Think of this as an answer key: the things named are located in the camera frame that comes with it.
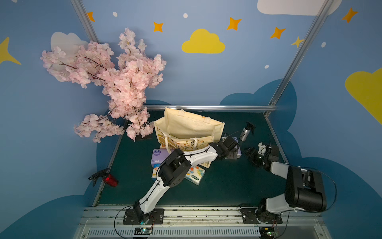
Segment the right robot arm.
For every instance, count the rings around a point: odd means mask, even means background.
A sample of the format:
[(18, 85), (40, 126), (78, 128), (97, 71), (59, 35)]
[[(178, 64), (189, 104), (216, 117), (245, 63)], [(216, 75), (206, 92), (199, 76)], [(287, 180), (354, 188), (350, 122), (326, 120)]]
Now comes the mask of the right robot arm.
[(322, 175), (316, 170), (303, 169), (279, 162), (276, 145), (259, 144), (246, 150), (247, 158), (257, 167), (286, 180), (285, 192), (273, 198), (263, 198), (256, 210), (260, 223), (273, 222), (289, 211), (324, 212), (327, 199)]

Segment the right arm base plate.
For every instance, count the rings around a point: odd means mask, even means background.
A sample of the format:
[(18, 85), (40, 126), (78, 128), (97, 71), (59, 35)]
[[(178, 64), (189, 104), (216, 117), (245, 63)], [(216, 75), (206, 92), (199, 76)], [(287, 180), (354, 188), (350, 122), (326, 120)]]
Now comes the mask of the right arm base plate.
[(239, 209), (244, 224), (282, 224), (280, 215), (269, 213), (266, 210), (257, 208)]

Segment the blue orange tissue pack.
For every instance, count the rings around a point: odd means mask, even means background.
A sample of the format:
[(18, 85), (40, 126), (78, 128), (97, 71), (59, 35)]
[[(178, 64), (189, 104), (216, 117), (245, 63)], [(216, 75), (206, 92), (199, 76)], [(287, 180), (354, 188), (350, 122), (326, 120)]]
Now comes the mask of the blue orange tissue pack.
[(159, 167), (158, 166), (155, 166), (153, 168), (153, 171), (152, 171), (152, 179), (155, 181), (156, 180), (156, 176), (157, 176), (157, 171), (158, 171)]

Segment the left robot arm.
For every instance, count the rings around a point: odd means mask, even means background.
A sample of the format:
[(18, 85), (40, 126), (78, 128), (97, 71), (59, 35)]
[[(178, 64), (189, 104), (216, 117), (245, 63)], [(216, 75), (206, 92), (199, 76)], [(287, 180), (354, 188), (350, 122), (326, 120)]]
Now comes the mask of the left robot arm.
[(191, 167), (205, 162), (212, 162), (217, 158), (225, 158), (235, 152), (238, 142), (228, 136), (218, 143), (212, 142), (207, 147), (194, 151), (181, 151), (175, 149), (160, 164), (156, 172), (156, 180), (149, 191), (140, 200), (136, 201), (133, 209), (138, 223), (146, 221), (159, 200), (172, 187), (179, 185)]

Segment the right green circuit board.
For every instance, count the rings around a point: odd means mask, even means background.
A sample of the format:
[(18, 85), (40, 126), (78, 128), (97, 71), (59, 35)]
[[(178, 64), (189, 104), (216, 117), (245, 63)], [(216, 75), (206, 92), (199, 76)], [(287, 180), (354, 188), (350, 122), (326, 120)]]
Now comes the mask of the right green circuit board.
[(273, 227), (260, 227), (259, 228), (260, 239), (274, 239), (275, 229)]

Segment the purple tissue pack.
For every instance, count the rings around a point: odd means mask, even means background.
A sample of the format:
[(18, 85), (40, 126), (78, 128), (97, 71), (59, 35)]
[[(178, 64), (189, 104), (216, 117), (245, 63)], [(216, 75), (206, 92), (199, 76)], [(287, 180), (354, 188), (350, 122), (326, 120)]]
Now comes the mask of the purple tissue pack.
[(224, 159), (239, 159), (242, 155), (238, 139), (236, 137), (223, 137), (222, 142), (226, 146), (227, 151)]
[(151, 165), (161, 164), (169, 155), (166, 149), (154, 149), (151, 157)]

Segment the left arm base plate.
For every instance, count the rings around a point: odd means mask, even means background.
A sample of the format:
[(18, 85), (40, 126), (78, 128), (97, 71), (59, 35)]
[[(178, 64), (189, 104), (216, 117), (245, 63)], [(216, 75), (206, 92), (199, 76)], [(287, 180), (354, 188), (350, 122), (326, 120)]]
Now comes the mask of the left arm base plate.
[(124, 225), (162, 225), (164, 220), (164, 209), (154, 209), (149, 214), (143, 214), (135, 209), (125, 211), (123, 224)]

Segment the left green circuit board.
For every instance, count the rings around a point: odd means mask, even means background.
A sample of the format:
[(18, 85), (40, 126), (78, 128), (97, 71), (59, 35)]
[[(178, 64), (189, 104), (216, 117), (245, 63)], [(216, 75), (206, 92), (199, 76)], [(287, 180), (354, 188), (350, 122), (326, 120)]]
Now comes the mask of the left green circuit board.
[(135, 236), (150, 236), (153, 232), (151, 228), (135, 228), (134, 235)]

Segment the aluminium mounting rail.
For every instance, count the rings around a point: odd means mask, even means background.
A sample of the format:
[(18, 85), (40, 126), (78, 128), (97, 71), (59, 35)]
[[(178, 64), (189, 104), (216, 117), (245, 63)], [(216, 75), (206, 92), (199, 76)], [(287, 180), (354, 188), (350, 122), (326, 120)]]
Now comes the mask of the aluminium mounting rail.
[[(244, 224), (239, 209), (247, 206), (162, 206), (162, 225), (124, 225), (129, 206), (86, 208), (76, 239), (259, 239), (260, 227), (273, 227), (274, 239), (330, 239), (320, 214), (282, 213), (282, 224)], [(135, 228), (151, 228), (150, 236), (135, 236)]]

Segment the silver spray bottle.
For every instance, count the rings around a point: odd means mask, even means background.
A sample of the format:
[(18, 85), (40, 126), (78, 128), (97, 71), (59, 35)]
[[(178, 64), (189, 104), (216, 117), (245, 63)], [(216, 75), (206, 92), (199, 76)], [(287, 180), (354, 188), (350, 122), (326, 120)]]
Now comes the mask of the silver spray bottle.
[(239, 139), (241, 141), (246, 141), (247, 137), (249, 134), (254, 134), (254, 130), (255, 130), (256, 126), (254, 124), (252, 124), (251, 122), (247, 121), (246, 122), (246, 126), (243, 128), (241, 134), (240, 134), (240, 137)]

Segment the pink cherry blossom tree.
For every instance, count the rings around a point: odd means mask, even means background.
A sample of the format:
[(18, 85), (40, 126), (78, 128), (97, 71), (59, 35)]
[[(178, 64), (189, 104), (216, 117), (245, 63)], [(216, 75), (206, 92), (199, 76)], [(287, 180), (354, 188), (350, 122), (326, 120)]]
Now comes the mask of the pink cherry blossom tree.
[(145, 91), (163, 81), (167, 62), (160, 54), (146, 56), (147, 45), (143, 39), (136, 42), (135, 37), (128, 28), (119, 36), (118, 45), (124, 52), (117, 57), (117, 64), (111, 60), (114, 52), (107, 43), (91, 41), (87, 46), (80, 45), (73, 56), (59, 47), (42, 52), (44, 68), (58, 81), (77, 83), (84, 89), (93, 83), (110, 98), (106, 115), (86, 115), (74, 127), (78, 136), (93, 135), (93, 142), (100, 143), (107, 136), (126, 133), (135, 140), (153, 132)]

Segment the green circuit board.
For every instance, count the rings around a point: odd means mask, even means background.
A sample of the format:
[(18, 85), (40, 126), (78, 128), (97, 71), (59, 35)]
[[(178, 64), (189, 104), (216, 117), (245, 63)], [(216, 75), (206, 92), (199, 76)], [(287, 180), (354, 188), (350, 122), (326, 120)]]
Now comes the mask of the green circuit board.
[(135, 228), (134, 235), (135, 236), (150, 236), (153, 232), (151, 228)]
[(275, 229), (273, 227), (260, 227), (259, 228), (260, 239), (274, 239)]

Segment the cream canvas tote bag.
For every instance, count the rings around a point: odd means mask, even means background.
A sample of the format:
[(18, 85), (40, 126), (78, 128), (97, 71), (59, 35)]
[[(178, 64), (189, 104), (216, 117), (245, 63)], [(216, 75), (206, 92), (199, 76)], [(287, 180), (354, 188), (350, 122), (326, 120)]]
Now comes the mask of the cream canvas tote bag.
[(178, 152), (189, 167), (229, 154), (221, 141), (225, 123), (184, 110), (166, 108), (154, 122), (157, 139), (168, 153)]

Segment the white green elephant tissue pack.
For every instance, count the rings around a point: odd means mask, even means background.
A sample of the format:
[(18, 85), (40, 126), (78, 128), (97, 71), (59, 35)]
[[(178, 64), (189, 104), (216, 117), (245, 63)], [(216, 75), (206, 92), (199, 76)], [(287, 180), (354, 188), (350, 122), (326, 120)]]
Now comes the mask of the white green elephant tissue pack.
[(195, 166), (190, 168), (185, 176), (185, 179), (194, 183), (195, 185), (199, 185), (204, 175), (205, 170), (199, 166)]

